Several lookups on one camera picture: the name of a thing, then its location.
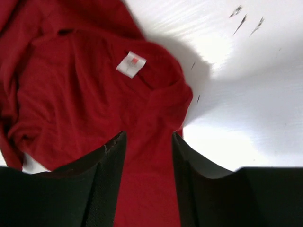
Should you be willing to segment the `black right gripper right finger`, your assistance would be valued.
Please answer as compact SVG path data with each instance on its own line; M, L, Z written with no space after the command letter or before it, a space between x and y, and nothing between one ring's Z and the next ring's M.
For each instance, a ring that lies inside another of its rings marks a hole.
M183 227L302 226L302 168L233 172L193 150L178 134L172 137L172 151Z

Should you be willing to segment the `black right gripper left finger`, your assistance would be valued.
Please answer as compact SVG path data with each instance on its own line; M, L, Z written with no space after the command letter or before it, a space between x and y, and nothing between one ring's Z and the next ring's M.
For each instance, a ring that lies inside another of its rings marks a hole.
M0 169L3 227L111 227L125 160L126 133L52 172Z

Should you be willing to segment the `dark red t shirt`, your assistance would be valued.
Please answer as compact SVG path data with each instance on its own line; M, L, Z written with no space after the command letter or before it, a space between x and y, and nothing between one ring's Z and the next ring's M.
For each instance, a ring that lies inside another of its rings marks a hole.
M0 3L0 150L55 170L121 131L116 227L178 227L172 135L193 93L179 62L145 39L120 0Z

